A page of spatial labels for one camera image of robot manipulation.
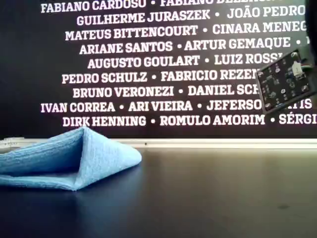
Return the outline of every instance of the black circuit board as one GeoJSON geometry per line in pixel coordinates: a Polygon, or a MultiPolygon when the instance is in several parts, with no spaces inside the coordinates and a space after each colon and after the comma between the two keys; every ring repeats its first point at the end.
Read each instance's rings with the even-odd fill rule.
{"type": "Polygon", "coordinates": [[[264,110],[269,112],[283,104],[310,92],[309,80],[303,72],[300,76],[293,73],[294,62],[301,63],[298,51],[294,51],[257,74],[259,91],[262,95],[264,110]]]}

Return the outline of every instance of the white ledge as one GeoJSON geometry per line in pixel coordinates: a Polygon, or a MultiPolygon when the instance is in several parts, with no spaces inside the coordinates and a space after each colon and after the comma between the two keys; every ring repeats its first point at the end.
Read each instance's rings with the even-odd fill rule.
{"type": "MultiPolygon", "coordinates": [[[[317,139],[114,139],[135,148],[317,149],[317,139]]],[[[20,148],[45,139],[8,138],[0,149],[20,148]]]]}

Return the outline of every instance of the electronic component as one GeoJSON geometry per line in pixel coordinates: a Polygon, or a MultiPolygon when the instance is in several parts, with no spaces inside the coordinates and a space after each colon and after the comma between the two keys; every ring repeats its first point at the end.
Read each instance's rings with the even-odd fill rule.
{"type": "Polygon", "coordinates": [[[312,58],[306,46],[258,71],[256,79],[264,114],[280,111],[316,93],[312,58]]]}

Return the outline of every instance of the blue microfiber cloth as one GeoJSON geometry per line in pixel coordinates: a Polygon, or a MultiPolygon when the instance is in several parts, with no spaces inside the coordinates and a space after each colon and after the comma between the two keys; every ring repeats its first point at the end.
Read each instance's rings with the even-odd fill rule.
{"type": "Polygon", "coordinates": [[[81,127],[0,155],[0,185],[76,191],[141,159],[136,149],[81,127]]]}

